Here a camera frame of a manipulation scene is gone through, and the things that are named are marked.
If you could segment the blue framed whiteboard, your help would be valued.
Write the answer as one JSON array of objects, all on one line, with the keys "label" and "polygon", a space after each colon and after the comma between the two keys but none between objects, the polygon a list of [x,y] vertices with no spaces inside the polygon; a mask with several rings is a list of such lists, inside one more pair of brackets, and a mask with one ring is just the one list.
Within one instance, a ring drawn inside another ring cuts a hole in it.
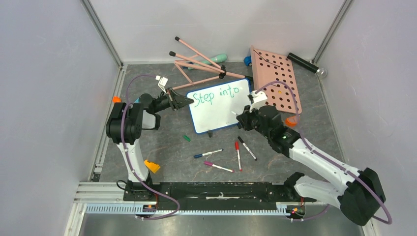
[{"label": "blue framed whiteboard", "polygon": [[237,124],[231,111],[241,114],[250,105],[250,92],[246,78],[188,92],[186,97],[194,100],[189,110],[195,132],[202,134]]}]

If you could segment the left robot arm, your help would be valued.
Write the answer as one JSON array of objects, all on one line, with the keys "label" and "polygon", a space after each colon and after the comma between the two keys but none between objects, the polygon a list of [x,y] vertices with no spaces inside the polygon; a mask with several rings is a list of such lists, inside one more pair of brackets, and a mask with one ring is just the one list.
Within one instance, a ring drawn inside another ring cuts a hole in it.
[{"label": "left robot arm", "polygon": [[123,188],[126,193],[135,192],[145,201],[154,196],[154,186],[140,147],[142,131],[159,129],[161,116],[158,112],[168,108],[176,111],[193,102],[193,99],[168,88],[157,98],[144,93],[138,102],[119,102],[113,106],[105,126],[106,135],[117,145],[127,166],[128,181]]}]

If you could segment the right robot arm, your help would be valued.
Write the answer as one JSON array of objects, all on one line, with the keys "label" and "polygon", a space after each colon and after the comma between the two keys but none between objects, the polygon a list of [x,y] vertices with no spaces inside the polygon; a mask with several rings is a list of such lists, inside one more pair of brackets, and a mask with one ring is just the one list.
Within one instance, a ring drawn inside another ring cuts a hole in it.
[{"label": "right robot arm", "polygon": [[246,106],[236,119],[239,128],[257,131],[275,152],[309,167],[324,178],[319,181],[303,173],[294,173],[284,183],[287,199],[296,201],[304,197],[321,201],[338,208],[359,226],[365,226],[380,208],[387,212],[385,193],[374,170],[360,170],[322,153],[286,126],[272,106],[252,111]]}]

